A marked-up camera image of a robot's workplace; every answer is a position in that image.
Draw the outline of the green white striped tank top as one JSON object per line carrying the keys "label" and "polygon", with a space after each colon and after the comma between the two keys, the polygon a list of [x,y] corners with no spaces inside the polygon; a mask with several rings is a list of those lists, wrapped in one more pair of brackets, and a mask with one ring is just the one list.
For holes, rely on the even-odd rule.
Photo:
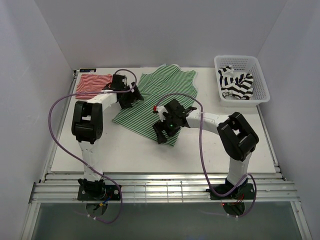
{"label": "green white striped tank top", "polygon": [[153,125],[160,120],[159,115],[153,112],[153,107],[164,106],[176,99],[183,107],[192,107],[194,100],[178,95],[186,94],[196,98],[198,89],[194,81],[198,75],[196,70],[183,70],[176,64],[161,65],[150,73],[143,73],[138,81],[138,89],[144,98],[136,101],[131,108],[120,110],[112,122],[147,139],[157,141]]}

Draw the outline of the red white striped tank top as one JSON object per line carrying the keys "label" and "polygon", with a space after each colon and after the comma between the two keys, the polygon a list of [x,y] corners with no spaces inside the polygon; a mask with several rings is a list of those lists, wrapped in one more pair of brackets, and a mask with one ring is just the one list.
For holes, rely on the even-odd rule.
{"label": "red white striped tank top", "polygon": [[76,86],[76,93],[101,92],[107,84],[112,82],[112,75],[82,74]]}

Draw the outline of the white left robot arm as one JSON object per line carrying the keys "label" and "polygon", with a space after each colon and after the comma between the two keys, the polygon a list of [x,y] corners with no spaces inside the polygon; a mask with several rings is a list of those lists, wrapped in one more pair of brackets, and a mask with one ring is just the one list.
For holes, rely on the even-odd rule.
{"label": "white left robot arm", "polygon": [[129,82],[125,75],[115,73],[112,80],[88,100],[78,100],[74,105],[71,133],[75,136],[84,161],[84,175],[78,182],[85,193],[95,200],[106,195],[103,170],[100,161],[94,157],[94,149],[103,135],[103,115],[107,108],[119,104],[122,109],[131,108],[136,101],[142,101],[138,79]]}

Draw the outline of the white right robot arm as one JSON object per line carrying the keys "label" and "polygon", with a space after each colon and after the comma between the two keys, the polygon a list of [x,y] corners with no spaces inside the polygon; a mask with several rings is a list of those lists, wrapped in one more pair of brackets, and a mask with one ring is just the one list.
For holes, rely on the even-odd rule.
{"label": "white right robot arm", "polygon": [[241,113],[217,115],[194,106],[185,108],[176,99],[164,106],[155,105],[153,112],[159,116],[152,126],[158,144],[166,143],[182,128],[218,135],[229,156],[229,169],[225,183],[216,187],[210,185],[210,192],[220,198],[229,196],[232,199],[244,193],[250,158],[259,143],[259,137]]}

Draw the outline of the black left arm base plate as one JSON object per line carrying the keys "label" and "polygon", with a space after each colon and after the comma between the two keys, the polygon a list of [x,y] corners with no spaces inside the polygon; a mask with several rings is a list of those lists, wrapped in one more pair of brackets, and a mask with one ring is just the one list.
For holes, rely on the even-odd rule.
{"label": "black left arm base plate", "polygon": [[121,200],[120,190],[114,184],[106,184],[102,179],[88,181],[78,179],[79,189],[77,199],[79,201],[119,201]]}

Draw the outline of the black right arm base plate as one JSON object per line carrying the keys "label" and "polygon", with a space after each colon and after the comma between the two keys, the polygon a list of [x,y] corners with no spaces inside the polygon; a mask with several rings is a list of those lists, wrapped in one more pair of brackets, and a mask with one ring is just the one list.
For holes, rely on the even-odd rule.
{"label": "black right arm base plate", "polygon": [[[214,184],[213,189],[218,194],[222,195],[229,192],[232,189],[232,185],[228,185],[226,183]],[[244,183],[226,196],[218,196],[209,188],[205,191],[209,193],[209,198],[211,200],[253,200],[256,195],[256,189],[252,183]]]}

